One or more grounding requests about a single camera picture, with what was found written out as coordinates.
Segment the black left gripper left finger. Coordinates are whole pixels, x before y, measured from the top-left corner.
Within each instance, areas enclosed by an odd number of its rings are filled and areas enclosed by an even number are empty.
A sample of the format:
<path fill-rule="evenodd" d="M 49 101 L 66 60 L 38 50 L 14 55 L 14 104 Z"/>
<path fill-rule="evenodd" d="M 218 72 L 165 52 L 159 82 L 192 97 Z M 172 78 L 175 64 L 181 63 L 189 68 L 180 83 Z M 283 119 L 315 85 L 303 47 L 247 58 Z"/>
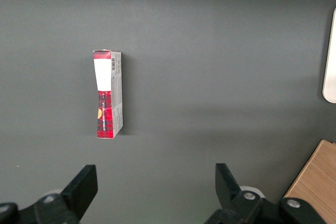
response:
<path fill-rule="evenodd" d="M 1 203 L 1 223 L 79 223 L 97 192 L 96 165 L 86 165 L 60 193 L 42 196 L 27 208 Z"/>

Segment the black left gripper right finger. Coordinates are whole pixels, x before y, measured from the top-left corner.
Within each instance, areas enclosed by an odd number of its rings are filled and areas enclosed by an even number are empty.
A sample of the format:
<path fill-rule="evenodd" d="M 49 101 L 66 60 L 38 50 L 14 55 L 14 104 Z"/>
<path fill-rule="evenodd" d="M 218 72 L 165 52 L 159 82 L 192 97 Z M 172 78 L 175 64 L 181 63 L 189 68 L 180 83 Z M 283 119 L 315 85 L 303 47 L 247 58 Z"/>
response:
<path fill-rule="evenodd" d="M 215 166 L 215 189 L 221 208 L 206 223 L 325 223 L 303 199 L 287 197 L 273 204 L 252 190 L 242 190 L 225 163 Z"/>

